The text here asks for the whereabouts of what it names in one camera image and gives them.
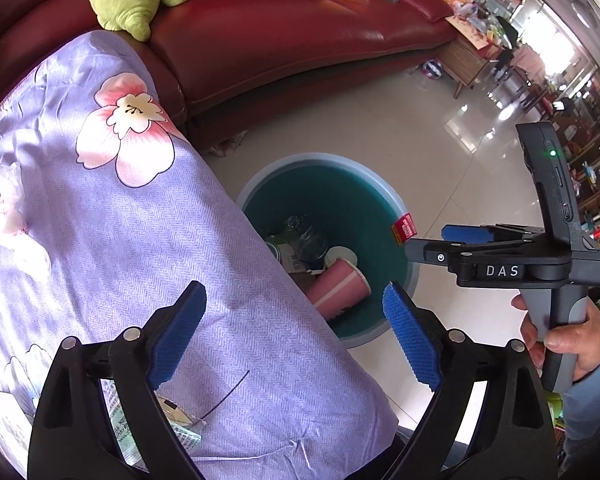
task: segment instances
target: ball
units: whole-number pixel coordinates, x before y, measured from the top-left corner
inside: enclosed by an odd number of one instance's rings
[[[429,59],[422,64],[422,73],[430,79],[442,77],[442,64],[437,59]]]

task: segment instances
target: plastic bottle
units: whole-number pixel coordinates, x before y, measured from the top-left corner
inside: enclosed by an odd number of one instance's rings
[[[309,269],[322,268],[329,241],[309,216],[290,216],[285,221],[282,234]]]

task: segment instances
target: screw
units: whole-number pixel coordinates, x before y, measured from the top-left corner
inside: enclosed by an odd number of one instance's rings
[[[525,344],[520,341],[520,339],[513,339],[510,344],[511,348],[513,348],[516,352],[524,352],[526,349]]]
[[[77,339],[74,336],[65,337],[62,340],[61,346],[65,350],[70,350],[71,348],[73,348],[75,346],[76,342],[77,342]]]
[[[454,343],[464,342],[464,333],[460,330],[449,330],[449,339],[451,339],[451,341]]]
[[[127,328],[122,337],[125,338],[126,341],[135,341],[140,337],[140,329],[135,326]]]

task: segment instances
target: black cable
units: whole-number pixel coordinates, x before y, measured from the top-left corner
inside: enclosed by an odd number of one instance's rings
[[[250,371],[251,371],[251,370],[247,370],[247,371],[246,371],[246,373],[245,373],[245,374],[242,376],[242,378],[241,378],[241,379],[238,381],[238,383],[237,383],[237,384],[236,384],[236,385],[235,385],[233,388],[231,388],[231,390],[229,391],[229,393],[228,393],[228,394],[226,394],[226,395],[225,395],[225,396],[224,396],[222,399],[220,399],[220,402],[218,402],[218,403],[217,403],[217,404],[216,404],[214,407],[212,407],[212,408],[211,408],[211,409],[210,409],[208,412],[206,412],[206,413],[205,413],[203,416],[201,416],[201,417],[200,417],[200,420],[205,420],[205,419],[206,419],[206,418],[207,418],[209,415],[211,415],[211,414],[212,414],[212,413],[213,413],[213,412],[216,410],[216,408],[217,408],[218,406],[220,406],[220,404],[222,404],[223,402],[225,402],[226,398],[227,398],[228,396],[230,396],[230,395],[231,395],[231,394],[232,394],[232,393],[235,391],[235,389],[236,389],[238,386],[240,386],[240,384],[242,383],[242,381],[243,381],[243,380],[245,380],[245,379],[247,378],[247,375],[249,375],[249,372],[250,372]]]

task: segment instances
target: hand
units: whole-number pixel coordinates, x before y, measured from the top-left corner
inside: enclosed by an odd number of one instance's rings
[[[520,310],[527,310],[521,294],[513,298],[511,304]],[[585,322],[580,325],[558,326],[549,330],[544,336],[544,344],[538,342],[538,330],[531,323],[528,312],[520,326],[520,333],[538,369],[542,369],[546,348],[557,354],[578,355],[573,381],[580,380],[600,366],[600,311],[589,298],[587,298]]]

